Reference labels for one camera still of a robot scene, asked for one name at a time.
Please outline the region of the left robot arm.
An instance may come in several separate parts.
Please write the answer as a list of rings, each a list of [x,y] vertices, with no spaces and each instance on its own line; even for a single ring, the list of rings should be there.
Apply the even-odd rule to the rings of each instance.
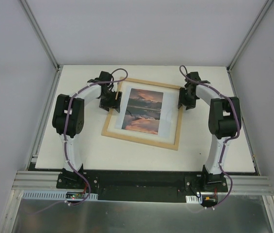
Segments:
[[[78,149],[78,136],[83,130],[85,107],[99,99],[99,108],[120,112],[122,92],[117,84],[128,78],[128,72],[118,68],[109,73],[102,71],[97,78],[90,79],[86,85],[71,95],[59,94],[52,117],[52,126],[59,135],[63,146],[64,166],[61,171],[63,182],[78,189],[88,183],[83,173],[83,162]]]

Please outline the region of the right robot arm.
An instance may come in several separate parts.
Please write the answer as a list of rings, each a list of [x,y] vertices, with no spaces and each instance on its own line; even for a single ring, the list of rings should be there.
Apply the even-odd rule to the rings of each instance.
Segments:
[[[229,145],[240,136],[240,100],[223,95],[209,81],[201,80],[198,72],[180,73],[186,84],[180,88],[178,108],[184,106],[186,110],[191,110],[196,107],[197,100],[203,100],[210,108],[208,128],[212,135],[211,146],[200,179],[200,187],[209,192],[224,182],[224,163]]]

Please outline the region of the sunset photo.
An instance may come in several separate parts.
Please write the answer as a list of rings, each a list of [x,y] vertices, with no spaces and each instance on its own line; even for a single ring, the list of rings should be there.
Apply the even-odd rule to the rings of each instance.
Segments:
[[[162,100],[162,92],[132,88],[121,129],[157,135]]]

